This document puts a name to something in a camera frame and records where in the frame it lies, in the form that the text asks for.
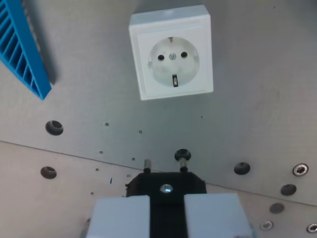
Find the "gray metal surface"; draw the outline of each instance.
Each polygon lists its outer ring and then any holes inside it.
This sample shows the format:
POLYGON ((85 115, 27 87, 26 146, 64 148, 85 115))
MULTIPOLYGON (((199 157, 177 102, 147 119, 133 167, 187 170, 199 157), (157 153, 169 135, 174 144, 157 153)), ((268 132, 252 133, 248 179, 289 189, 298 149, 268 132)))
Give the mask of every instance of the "gray metal surface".
POLYGON ((210 183, 274 197, 294 183, 285 198, 317 205, 315 1, 201 1, 212 18, 214 92, 142 102, 130 15, 198 3, 27 1, 53 89, 41 102, 1 64, 0 140, 135 168, 151 158, 160 171, 177 170, 173 154, 186 148, 210 183), (46 132, 50 120, 62 135, 46 132), (238 162, 251 171, 234 174, 238 162), (310 167, 303 177, 292 174, 299 163, 310 167))
MULTIPOLYGON (((0 151, 0 237, 4 238, 79 238, 96 199, 124 195, 125 183, 141 172, 2 142, 0 151), (43 178, 43 166, 55 168, 57 177, 43 178)), ((207 191, 235 192, 213 185, 208 185, 207 191)), ((238 194, 258 238, 312 237, 306 227, 316 223, 316 207, 238 194), (276 202, 283 203, 285 209, 272 214, 269 208, 276 202), (263 221, 273 221, 274 228, 261 231, 263 221)))

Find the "bolt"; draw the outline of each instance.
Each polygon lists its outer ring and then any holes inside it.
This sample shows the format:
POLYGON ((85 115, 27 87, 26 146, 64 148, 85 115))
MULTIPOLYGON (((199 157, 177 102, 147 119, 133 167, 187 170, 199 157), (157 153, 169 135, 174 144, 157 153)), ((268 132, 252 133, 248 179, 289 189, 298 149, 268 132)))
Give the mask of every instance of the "bolt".
POLYGON ((175 54, 175 53, 171 53, 171 54, 169 55, 169 58, 170 58, 171 60, 176 59, 176 54, 175 54))
POLYGON ((170 184, 163 184, 160 187, 160 191, 163 192, 163 193, 170 193, 170 192, 173 191, 173 186, 170 185, 170 184))

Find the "blue plastic grille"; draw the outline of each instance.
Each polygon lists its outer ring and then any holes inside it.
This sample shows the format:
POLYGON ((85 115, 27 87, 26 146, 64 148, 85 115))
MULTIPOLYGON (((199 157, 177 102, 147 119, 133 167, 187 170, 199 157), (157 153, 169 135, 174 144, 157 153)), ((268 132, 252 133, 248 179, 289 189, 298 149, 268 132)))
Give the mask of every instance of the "blue plastic grille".
POLYGON ((0 60, 42 100, 51 90, 20 0, 0 0, 0 60))

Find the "mounting hole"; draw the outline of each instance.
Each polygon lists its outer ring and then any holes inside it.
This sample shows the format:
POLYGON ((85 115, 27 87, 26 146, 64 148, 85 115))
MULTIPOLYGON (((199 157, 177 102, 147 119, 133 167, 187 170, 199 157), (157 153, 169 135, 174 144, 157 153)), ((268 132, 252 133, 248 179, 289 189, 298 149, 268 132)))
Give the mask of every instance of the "mounting hole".
POLYGON ((293 168, 293 174, 295 176, 303 176, 308 172, 308 166, 306 164, 298 164, 293 168))
POLYGON ((251 169, 251 166, 246 162, 240 162, 234 167, 234 172, 238 175, 246 175, 251 169))
POLYGON ((45 129, 51 135, 60 135, 64 131, 62 124, 56 120, 51 120, 47 122, 45 125, 45 129))
POLYGON ((46 179, 53 179, 57 176, 57 172, 54 168, 45 166, 41 168, 41 175, 46 179))
POLYGON ((295 185, 287 184, 281 188, 281 193, 284 196, 290 196, 290 195, 293 195, 296 192, 296 190, 297 190, 297 187, 295 185))
POLYGON ((180 149, 175 152, 174 158, 179 161, 180 159, 184 158, 185 160, 189 160, 192 157, 192 154, 187 149, 180 149))
POLYGON ((308 233, 317 233, 317 224, 316 224, 316 223, 310 224, 310 225, 307 227, 306 231, 307 231, 308 233))
POLYGON ((278 214, 284 211, 284 205, 282 203, 274 203, 269 207, 270 213, 278 214))
POLYGON ((158 56, 158 60, 159 60, 159 61, 163 61, 164 59, 165 59, 164 55, 159 55, 159 56, 158 56))
POLYGON ((262 231, 269 231, 269 230, 272 230, 274 227, 274 223, 271 222, 271 221, 265 221, 265 222, 262 222, 260 224, 260 229, 262 231))
POLYGON ((180 56, 181 56, 182 58, 186 58, 186 57, 188 56, 188 54, 187 54, 187 52, 183 52, 183 53, 180 54, 180 56))

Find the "socket faceplate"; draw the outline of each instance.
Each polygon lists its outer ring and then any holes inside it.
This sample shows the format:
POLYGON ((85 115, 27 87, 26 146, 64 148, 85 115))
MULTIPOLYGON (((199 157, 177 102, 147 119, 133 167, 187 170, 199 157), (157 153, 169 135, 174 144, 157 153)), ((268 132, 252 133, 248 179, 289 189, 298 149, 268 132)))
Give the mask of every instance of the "socket faceplate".
POLYGON ((213 91, 211 19, 205 6, 133 14, 129 31, 141 100, 213 91))

